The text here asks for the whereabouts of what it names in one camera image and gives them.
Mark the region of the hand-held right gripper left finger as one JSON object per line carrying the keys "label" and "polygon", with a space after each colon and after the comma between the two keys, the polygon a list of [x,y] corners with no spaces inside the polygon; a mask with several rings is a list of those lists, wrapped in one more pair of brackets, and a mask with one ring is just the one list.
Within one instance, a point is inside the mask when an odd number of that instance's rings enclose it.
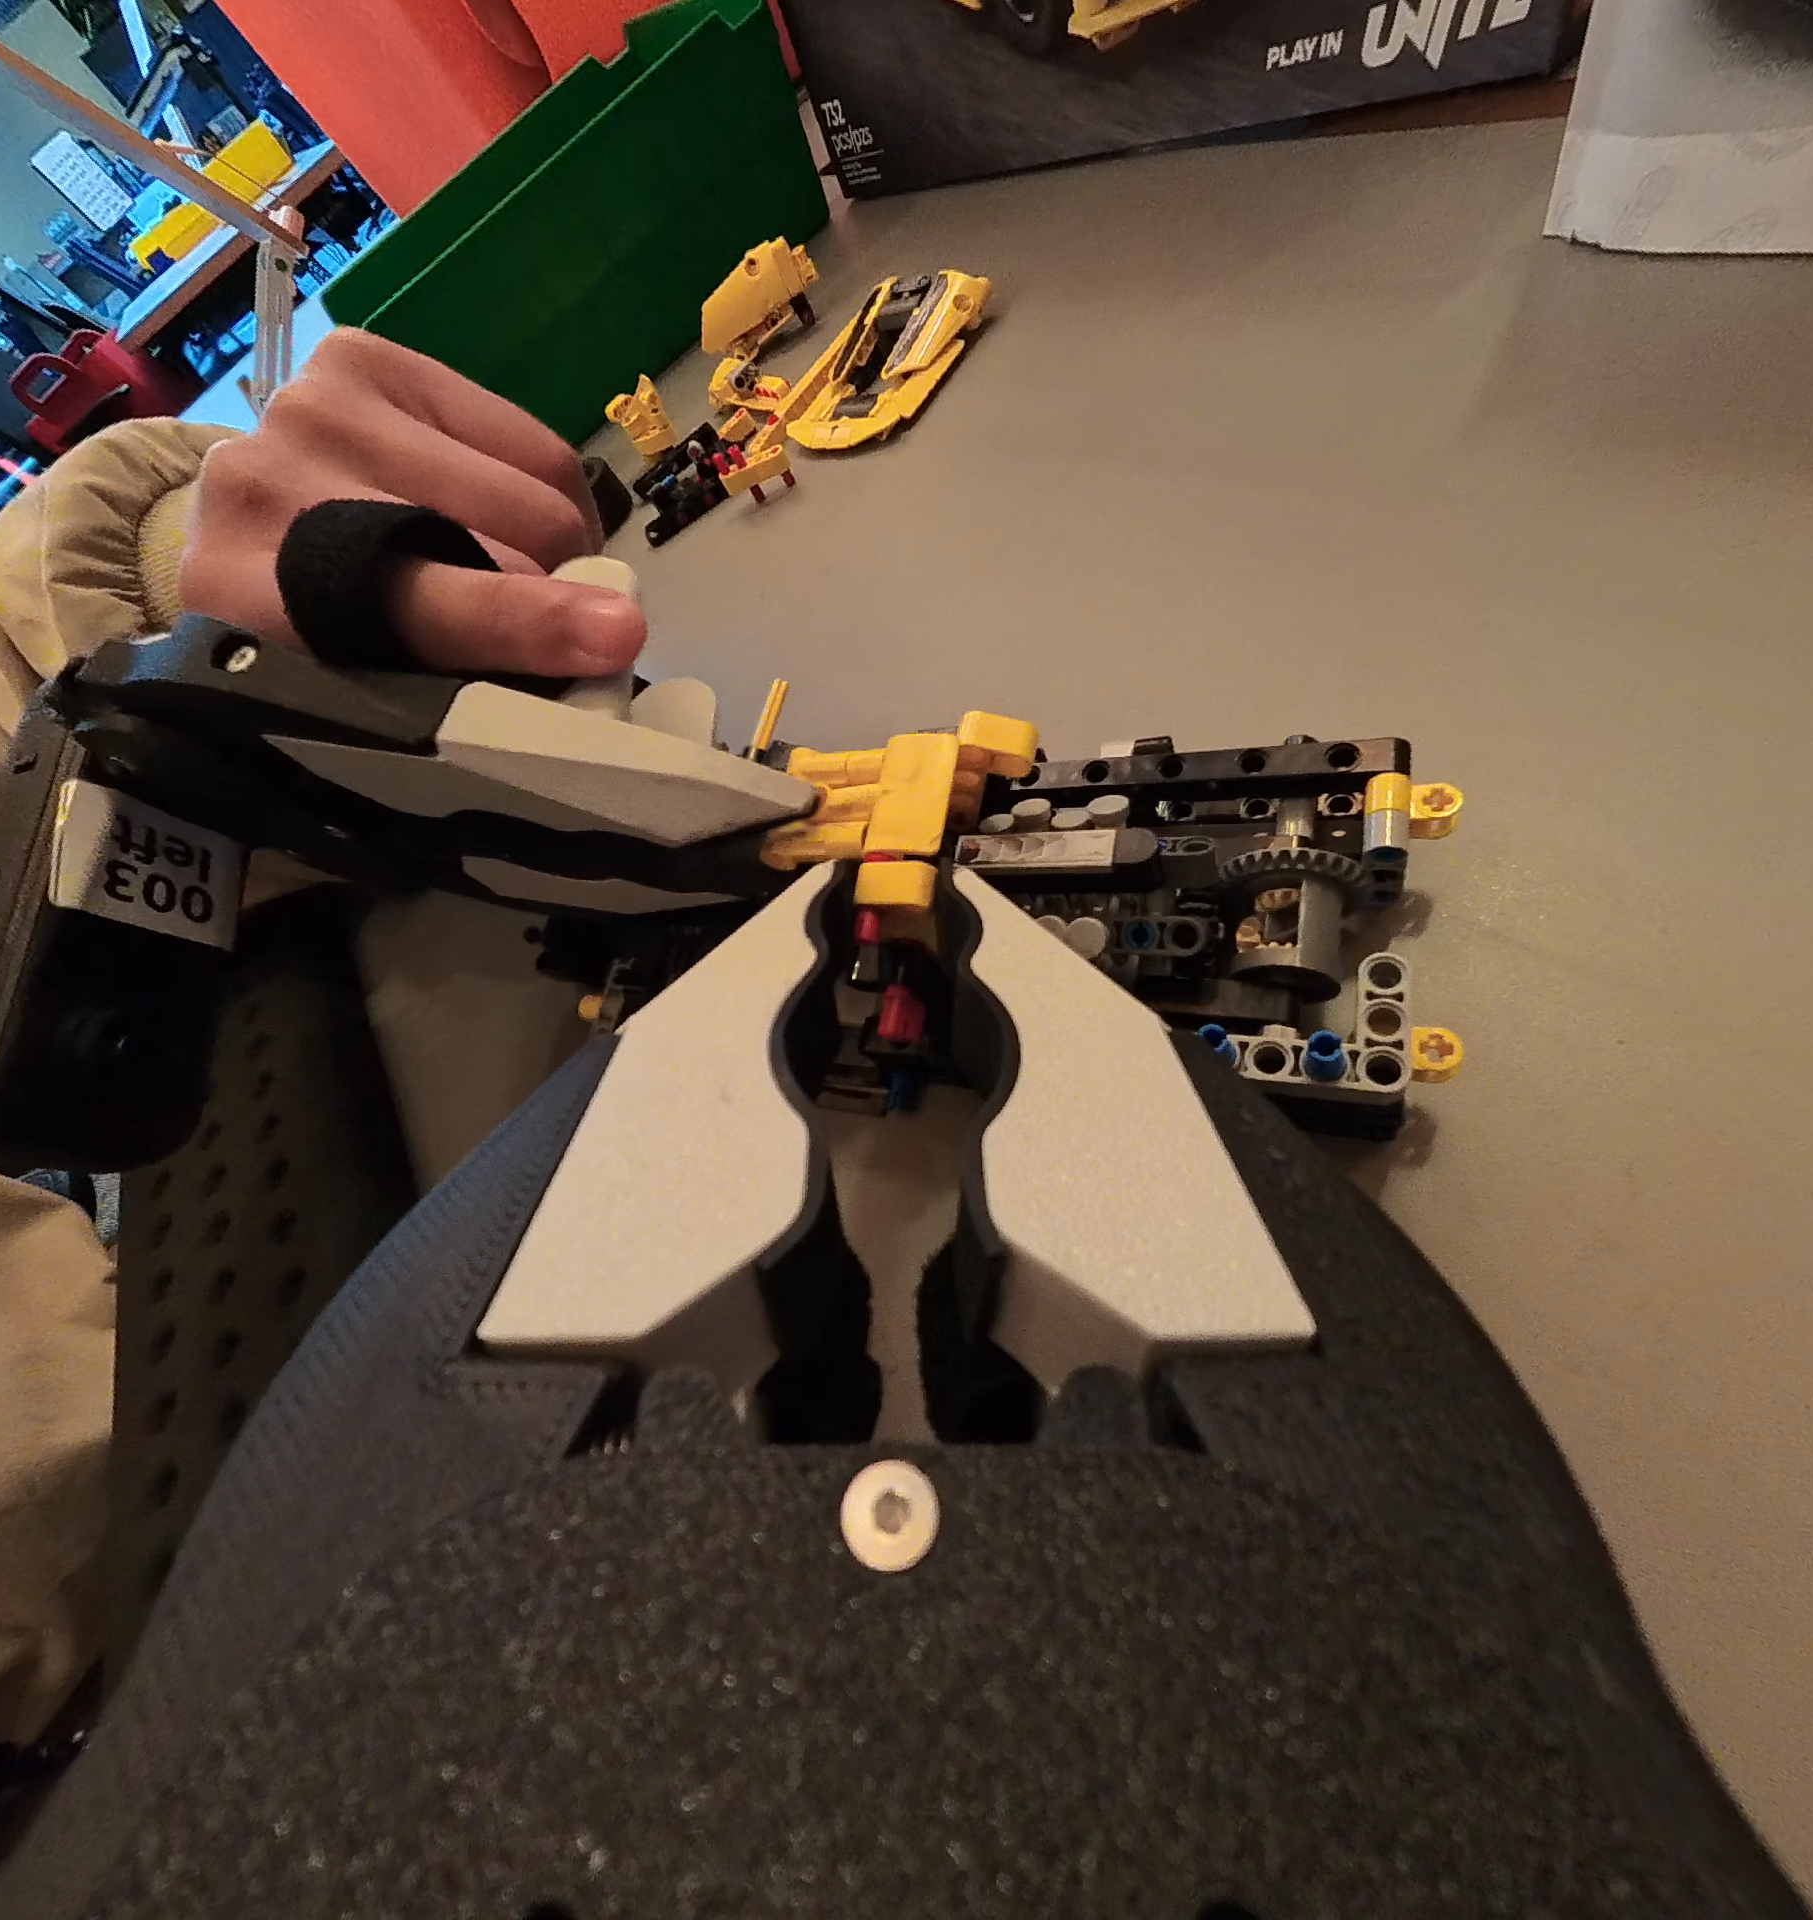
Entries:
{"label": "hand-held right gripper left finger", "polygon": [[809,867],[620,1026],[479,1319],[488,1353],[696,1365],[777,1439],[871,1436],[871,1283],[817,1104],[848,897],[847,867]]}

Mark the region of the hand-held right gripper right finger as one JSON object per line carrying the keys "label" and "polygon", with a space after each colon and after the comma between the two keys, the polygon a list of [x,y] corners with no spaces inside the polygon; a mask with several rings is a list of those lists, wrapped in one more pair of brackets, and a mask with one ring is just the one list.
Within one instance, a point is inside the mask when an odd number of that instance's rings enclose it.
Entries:
{"label": "hand-held right gripper right finger", "polygon": [[978,1112],[919,1284],[935,1436],[1031,1436],[1087,1367],[1151,1385],[1174,1359],[1312,1351],[1317,1314],[1205,1099],[1237,1074],[973,870],[943,878],[941,926]]}

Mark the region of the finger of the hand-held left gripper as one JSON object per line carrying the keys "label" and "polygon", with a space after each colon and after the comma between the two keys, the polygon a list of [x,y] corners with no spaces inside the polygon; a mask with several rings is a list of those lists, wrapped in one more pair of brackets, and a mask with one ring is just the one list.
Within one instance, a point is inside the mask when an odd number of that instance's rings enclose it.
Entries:
{"label": "finger of the hand-held left gripper", "polygon": [[676,732],[470,682],[422,753],[288,732],[265,743],[353,795],[415,819],[484,812],[559,832],[696,844],[809,817],[803,778]]}
{"label": "finger of the hand-held left gripper", "polygon": [[587,914],[692,912],[760,905],[794,881],[762,857],[762,829],[682,845],[615,826],[531,819],[331,819],[322,850],[397,889],[435,889],[510,906]]}

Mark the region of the black toy car chassis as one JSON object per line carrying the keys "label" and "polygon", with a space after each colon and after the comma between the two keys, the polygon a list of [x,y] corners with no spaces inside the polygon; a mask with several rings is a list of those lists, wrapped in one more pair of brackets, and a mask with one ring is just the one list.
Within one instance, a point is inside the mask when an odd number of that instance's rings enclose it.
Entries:
{"label": "black toy car chassis", "polygon": [[809,749],[775,741],[781,702],[775,682],[750,757],[821,805],[768,832],[770,878],[860,864],[825,1104],[906,1113],[960,1080],[935,864],[1006,895],[1306,1131],[1391,1140],[1410,1086],[1461,1070],[1459,1035],[1413,1016],[1407,963],[1366,946],[1401,903],[1413,844],[1463,812],[1461,787],[1413,777],[1407,741],[1151,735],[1050,762],[1030,725],[969,711],[950,747],[921,731]]}

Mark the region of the person's left forearm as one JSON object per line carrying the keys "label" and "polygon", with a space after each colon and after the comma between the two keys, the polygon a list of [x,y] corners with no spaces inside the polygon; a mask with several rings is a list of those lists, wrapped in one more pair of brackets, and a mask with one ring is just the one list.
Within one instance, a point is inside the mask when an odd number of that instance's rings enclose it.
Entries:
{"label": "person's left forearm", "polygon": [[30,697],[71,658],[165,633],[199,472],[232,428],[128,419],[0,512],[0,773]]}

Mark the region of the grey desk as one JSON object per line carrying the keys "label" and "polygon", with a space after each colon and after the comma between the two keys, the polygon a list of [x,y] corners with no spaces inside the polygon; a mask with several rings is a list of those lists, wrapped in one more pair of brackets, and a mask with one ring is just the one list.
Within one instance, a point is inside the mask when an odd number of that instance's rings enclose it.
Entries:
{"label": "grey desk", "polygon": [[737,741],[1404,735],[1461,1076],[1344,1147],[1520,1374],[1813,1904],[1813,256],[1546,238],[1556,121],[1110,161],[814,241],[993,278],[929,412],[659,554]]}

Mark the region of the person's left hand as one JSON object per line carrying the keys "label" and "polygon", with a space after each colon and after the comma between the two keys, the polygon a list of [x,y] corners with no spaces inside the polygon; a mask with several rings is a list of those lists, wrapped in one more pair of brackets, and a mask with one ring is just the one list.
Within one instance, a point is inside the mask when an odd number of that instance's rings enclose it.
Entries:
{"label": "person's left hand", "polygon": [[179,563],[185,609],[301,646],[276,556],[295,516],[337,498],[447,516],[493,560],[493,569],[392,567],[381,613],[422,668],[603,678],[647,643],[629,598],[558,579],[605,543],[576,444],[459,371],[353,327],[318,344],[252,431],[204,458]]}

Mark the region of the black toy subassembly red pins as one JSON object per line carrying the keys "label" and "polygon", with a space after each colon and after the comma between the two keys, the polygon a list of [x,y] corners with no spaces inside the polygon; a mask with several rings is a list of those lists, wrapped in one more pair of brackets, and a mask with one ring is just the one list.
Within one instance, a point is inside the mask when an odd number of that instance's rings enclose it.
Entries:
{"label": "black toy subassembly red pins", "polygon": [[675,441],[634,483],[638,498],[651,508],[643,527],[651,548],[676,538],[687,527],[729,500],[728,472],[734,446],[711,421]]}

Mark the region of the yellow toy car side panel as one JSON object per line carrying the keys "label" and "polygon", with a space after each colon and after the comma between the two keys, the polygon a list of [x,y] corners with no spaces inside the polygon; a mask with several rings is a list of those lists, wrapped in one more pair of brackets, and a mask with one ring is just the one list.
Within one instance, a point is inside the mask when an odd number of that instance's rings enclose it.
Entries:
{"label": "yellow toy car side panel", "polygon": [[786,406],[791,444],[840,453],[892,439],[938,392],[980,327],[993,279],[941,270],[885,275]]}

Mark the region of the yellow toy hood section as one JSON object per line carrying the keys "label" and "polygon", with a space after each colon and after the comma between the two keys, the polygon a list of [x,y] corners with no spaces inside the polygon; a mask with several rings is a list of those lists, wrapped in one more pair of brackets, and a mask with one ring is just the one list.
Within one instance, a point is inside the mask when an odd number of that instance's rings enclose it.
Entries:
{"label": "yellow toy hood section", "polygon": [[783,235],[750,249],[703,303],[703,351],[754,360],[781,332],[814,326],[809,289],[819,266]]}

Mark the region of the green plastic bin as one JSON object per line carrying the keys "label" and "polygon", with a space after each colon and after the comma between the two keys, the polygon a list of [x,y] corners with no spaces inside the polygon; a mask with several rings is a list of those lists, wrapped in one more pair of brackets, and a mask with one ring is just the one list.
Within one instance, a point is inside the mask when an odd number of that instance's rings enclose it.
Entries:
{"label": "green plastic bin", "polygon": [[703,303],[829,218],[775,19],[643,13],[323,289],[337,326],[439,359],[570,444],[703,336]]}

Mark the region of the yellow storage bin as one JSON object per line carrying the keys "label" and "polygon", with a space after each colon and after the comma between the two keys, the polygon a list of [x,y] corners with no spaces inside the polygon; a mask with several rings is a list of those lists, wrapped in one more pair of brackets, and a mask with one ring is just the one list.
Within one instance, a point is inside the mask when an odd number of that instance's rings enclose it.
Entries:
{"label": "yellow storage bin", "polygon": [[189,148],[185,142],[164,140],[164,149],[199,166],[208,180],[226,191],[258,205],[276,194],[281,181],[295,172],[295,152],[274,129],[270,118],[254,117],[218,152]]}

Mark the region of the red plastic bin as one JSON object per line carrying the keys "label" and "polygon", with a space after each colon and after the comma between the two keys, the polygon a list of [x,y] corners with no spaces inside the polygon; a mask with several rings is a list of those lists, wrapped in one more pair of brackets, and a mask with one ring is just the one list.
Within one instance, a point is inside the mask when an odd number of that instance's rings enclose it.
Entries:
{"label": "red plastic bin", "polygon": [[582,60],[616,60],[665,1],[221,1],[395,215]]}

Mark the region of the dark toy set box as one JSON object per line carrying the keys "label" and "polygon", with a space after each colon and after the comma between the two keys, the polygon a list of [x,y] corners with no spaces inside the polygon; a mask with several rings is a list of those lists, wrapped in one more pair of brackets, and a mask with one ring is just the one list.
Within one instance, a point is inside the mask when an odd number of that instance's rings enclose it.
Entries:
{"label": "dark toy set box", "polygon": [[847,195],[1178,145],[1549,75],[1577,1],[787,1]]}

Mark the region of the instruction booklet yellow car cover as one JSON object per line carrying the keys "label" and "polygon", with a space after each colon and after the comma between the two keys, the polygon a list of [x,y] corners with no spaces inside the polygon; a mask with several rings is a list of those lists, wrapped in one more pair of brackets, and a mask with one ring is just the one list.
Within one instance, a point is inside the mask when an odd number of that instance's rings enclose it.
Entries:
{"label": "instruction booklet yellow car cover", "polygon": [[1543,231],[1813,255],[1813,1],[1595,1]]}

